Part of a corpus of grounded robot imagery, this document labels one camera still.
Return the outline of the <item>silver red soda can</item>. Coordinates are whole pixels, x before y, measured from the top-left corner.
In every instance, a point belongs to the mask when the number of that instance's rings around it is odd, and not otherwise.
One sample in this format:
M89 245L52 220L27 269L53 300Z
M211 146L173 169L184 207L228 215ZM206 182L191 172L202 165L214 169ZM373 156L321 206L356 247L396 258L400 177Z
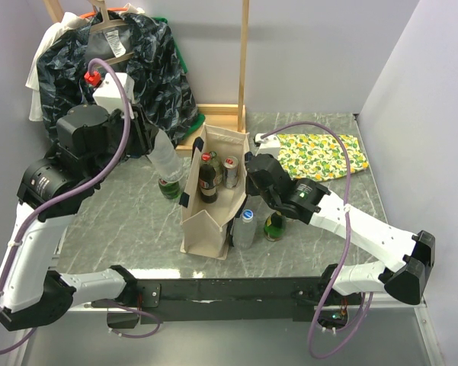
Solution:
M223 162L224 177L223 182L226 188L235 188L238 184L239 161L235 156L228 156Z

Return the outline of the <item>beige canvas tote bag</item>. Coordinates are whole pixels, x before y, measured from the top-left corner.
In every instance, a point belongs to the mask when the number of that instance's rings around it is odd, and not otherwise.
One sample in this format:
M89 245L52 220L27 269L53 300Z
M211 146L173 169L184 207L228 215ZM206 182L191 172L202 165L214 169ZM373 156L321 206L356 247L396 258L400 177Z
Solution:
M199 185L201 156L214 151L222 158L238 160L238 181L234 188L220 184L213 203L205 203ZM204 124L192 145L191 167L184 192L180 196L182 229L181 251L220 260L226 259L228 235L247 194L245 157L249 153L248 134Z

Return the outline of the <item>clear soda water bottle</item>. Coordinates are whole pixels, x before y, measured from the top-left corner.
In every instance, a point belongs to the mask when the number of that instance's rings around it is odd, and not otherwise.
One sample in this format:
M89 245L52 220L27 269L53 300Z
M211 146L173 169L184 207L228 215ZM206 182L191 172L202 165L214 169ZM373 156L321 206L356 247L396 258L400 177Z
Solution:
M223 182L223 164L220 156L214 150L209 152L210 154L210 163L216 171L216 185L220 186Z

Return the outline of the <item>dark cola glass bottle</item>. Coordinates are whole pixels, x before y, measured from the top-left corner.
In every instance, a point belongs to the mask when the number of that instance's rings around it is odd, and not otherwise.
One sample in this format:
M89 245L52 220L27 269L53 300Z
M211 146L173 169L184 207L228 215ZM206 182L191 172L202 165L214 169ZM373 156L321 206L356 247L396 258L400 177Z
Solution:
M214 203L218 197L217 172L209 153L205 152L201 155L198 181L201 200L206 204Z

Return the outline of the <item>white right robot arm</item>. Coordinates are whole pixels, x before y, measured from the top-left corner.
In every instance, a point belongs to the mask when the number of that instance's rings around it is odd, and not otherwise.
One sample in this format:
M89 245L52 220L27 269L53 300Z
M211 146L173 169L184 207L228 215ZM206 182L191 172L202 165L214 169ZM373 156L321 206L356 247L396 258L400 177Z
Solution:
M292 179L270 154L248 159L246 191L259 195L283 216L315 226L370 253L376 260L362 265L327 267L319 285L326 303L363 292L386 292L394 299L418 305L435 263L435 238L422 230L412 233L390 226L344 204L333 191L310 178Z

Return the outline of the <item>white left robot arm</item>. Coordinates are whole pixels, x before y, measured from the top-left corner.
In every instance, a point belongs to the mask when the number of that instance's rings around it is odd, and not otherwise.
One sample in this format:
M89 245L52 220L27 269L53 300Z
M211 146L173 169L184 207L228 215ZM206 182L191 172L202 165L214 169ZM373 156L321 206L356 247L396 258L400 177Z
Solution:
M8 331L47 326L82 303L139 304L137 279L120 265L88 274L55 269L62 236L83 200L100 188L102 170L154 148L159 129L139 105L130 114L127 138L120 116L119 110L109 114L97 105L72 108L58 120L57 138L45 156L24 172L14 231L0 267L0 323Z

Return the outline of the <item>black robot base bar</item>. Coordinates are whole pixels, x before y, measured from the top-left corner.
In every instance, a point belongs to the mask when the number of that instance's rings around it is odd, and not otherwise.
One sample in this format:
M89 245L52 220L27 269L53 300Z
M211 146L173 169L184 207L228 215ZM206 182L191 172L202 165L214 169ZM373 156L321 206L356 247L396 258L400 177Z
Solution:
M292 319L308 322L327 283L319 277L139 279L121 304L163 322Z

